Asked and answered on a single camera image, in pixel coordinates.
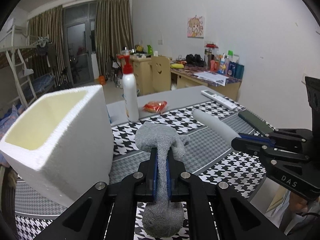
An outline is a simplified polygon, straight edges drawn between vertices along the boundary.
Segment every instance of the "human hand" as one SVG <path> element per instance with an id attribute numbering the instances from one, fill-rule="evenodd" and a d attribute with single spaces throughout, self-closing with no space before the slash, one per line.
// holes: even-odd
<path id="1" fill-rule="evenodd" d="M 307 212 L 308 211 L 307 203 L 308 201 L 305 200 L 304 198 L 296 195 L 293 192 L 290 192 L 289 209 L 291 210 L 291 212 L 294 212 L 294 213 Z"/>

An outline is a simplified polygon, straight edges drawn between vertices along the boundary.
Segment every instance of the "brown curtain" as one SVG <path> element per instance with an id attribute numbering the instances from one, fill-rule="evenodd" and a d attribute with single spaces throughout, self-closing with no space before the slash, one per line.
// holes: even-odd
<path id="1" fill-rule="evenodd" d="M 106 63 L 124 46 L 133 48 L 129 0 L 98 0 L 95 21 L 96 53 L 100 75 Z"/>
<path id="2" fill-rule="evenodd" d="M 55 44 L 58 66 L 53 70 L 53 73 L 56 82 L 59 82 L 59 76 L 65 67 L 63 61 L 62 5 L 31 18 L 28 23 L 28 35 L 42 37 L 49 35 L 49 40 Z M 51 72 L 46 57 L 33 56 L 30 65 L 32 65 L 35 77 Z"/>

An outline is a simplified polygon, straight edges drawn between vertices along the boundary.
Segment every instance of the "wooden chair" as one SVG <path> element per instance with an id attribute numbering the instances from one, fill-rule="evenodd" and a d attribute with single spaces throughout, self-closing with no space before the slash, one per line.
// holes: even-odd
<path id="1" fill-rule="evenodd" d="M 155 93 L 171 90 L 170 59 L 151 56 L 152 83 Z"/>

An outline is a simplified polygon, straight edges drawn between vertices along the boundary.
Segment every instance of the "window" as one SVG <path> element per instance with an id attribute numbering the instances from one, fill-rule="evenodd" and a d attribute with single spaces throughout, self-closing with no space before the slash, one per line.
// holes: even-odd
<path id="1" fill-rule="evenodd" d="M 95 45 L 95 19 L 96 19 L 96 10 L 97 10 L 97 2 L 92 1 L 89 3 L 84 3 L 76 6 L 72 6 L 65 9 L 65 17 L 64 17 L 64 25 L 70 26 L 76 23 L 85 23 L 88 25 L 86 27 L 87 33 L 89 33 L 89 38 L 91 40 L 91 52 L 96 52 L 96 45 Z"/>
<path id="2" fill-rule="evenodd" d="M 92 52 L 96 52 L 96 41 L 95 41 L 95 38 L 94 38 L 94 35 L 95 35 L 95 21 L 91 21 L 91 47 L 92 47 Z"/>

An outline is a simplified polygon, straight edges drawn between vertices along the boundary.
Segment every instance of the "red bottle cap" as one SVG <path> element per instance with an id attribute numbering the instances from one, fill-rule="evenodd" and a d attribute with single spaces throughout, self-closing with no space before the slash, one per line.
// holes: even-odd
<path id="1" fill-rule="evenodd" d="M 126 62 L 126 64 L 123 67 L 123 73 L 124 74 L 131 74 L 133 73 L 132 65 L 129 62 Z"/>
<path id="2" fill-rule="evenodd" d="M 132 65 L 129 63 L 130 55 L 119 55 L 119 59 L 124 58 L 125 59 L 125 65 L 123 67 L 123 73 L 124 74 L 132 74 L 133 73 L 133 68 Z"/>

